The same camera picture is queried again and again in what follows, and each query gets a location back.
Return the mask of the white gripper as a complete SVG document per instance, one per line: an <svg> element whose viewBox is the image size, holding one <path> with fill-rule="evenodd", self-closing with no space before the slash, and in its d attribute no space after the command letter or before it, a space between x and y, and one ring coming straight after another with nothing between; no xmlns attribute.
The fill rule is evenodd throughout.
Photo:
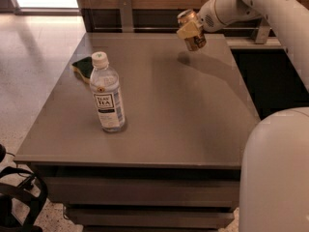
<svg viewBox="0 0 309 232"><path fill-rule="evenodd" d="M203 31L216 32L223 29L232 22L231 18L232 0L209 0L205 3L199 13L199 23L190 20L182 24L177 31L180 39L197 37Z"/></svg>

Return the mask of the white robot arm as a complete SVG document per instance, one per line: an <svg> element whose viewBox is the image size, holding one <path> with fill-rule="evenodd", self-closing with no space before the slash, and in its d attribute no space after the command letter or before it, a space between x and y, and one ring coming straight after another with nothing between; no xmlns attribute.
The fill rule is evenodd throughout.
<svg viewBox="0 0 309 232"><path fill-rule="evenodd" d="M309 10L297 0L210 0L177 34L187 40L255 17L267 21L309 87ZM309 232L308 106L275 112L251 132L240 174L239 232Z"/></svg>

